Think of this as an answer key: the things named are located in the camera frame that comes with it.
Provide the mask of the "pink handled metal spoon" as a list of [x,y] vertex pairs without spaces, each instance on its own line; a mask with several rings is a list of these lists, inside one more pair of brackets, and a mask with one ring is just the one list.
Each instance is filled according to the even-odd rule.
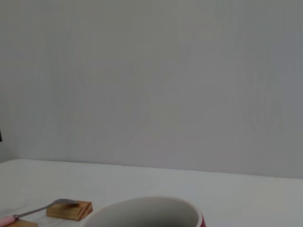
[[2,217],[2,218],[0,218],[0,227],[5,227],[7,225],[10,225],[10,224],[16,222],[17,220],[19,220],[22,217],[25,217],[25,216],[28,216],[28,215],[31,215],[31,214],[35,214],[37,212],[45,210],[45,209],[47,209],[47,208],[49,208],[53,205],[56,205],[56,204],[78,205],[79,202],[74,201],[74,200],[70,200],[70,199],[57,199],[57,200],[53,201],[52,203],[50,203],[50,204],[48,204],[44,207],[41,207],[41,208],[38,208],[38,209],[35,209],[35,210],[31,210],[31,211],[26,212],[26,213],[15,214],[15,215],[12,215],[12,216]]

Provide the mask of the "red ceramic mug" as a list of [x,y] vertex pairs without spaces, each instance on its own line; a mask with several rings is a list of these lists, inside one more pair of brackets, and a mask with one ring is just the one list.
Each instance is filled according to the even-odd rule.
[[133,198],[94,211],[80,227],[206,227],[200,209],[168,196]]

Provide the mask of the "notched wooden block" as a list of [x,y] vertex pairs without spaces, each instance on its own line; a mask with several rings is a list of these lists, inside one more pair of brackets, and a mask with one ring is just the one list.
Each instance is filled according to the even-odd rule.
[[18,220],[14,223],[13,227],[38,227],[38,224],[26,220]]

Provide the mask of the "stained wooden block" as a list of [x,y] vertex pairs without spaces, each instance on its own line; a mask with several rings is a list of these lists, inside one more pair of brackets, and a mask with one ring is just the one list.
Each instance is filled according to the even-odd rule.
[[46,215],[52,218],[81,221],[93,211],[91,202],[78,201],[77,204],[58,203],[46,209]]

